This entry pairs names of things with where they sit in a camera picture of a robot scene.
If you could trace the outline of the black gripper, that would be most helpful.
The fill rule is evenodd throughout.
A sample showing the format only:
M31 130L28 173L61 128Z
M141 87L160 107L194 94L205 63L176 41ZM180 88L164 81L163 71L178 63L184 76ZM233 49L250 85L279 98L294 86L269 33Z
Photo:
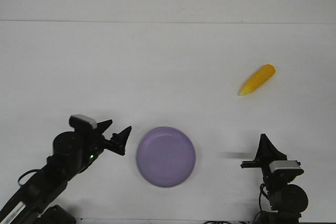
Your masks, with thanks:
M263 154L263 145L264 141L264 156L269 161L286 161L287 155L278 151L272 142L269 140L266 134L260 135L260 140L258 144L258 149L254 161L243 161L241 163L241 168L261 168L263 174L263 180L265 184L277 183L277 184L288 184L292 182L297 176L294 174L273 174L270 171L270 163L261 163L260 158Z
M125 155L125 147L132 130L128 126L120 133L113 133L110 139L106 139L103 133L112 125L111 119L97 123L95 130L78 130L83 137L82 164L92 164L104 151L109 150L118 155Z

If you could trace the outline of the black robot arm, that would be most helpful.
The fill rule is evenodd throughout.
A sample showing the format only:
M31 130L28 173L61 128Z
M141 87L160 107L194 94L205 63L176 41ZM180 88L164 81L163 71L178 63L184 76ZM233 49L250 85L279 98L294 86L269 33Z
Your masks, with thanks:
M75 217L51 203L66 189L68 182L84 172L104 150L121 156L132 127L103 136L112 120L97 122L81 114L72 115L73 131L60 133L53 140L53 153L41 169L33 169L30 179L20 185L1 209L1 223L76 223Z
M259 186L259 212L253 223L299 223L309 203L306 192L292 183L304 173L299 161L289 160L263 133L255 158L243 161L240 167L260 168L263 175Z

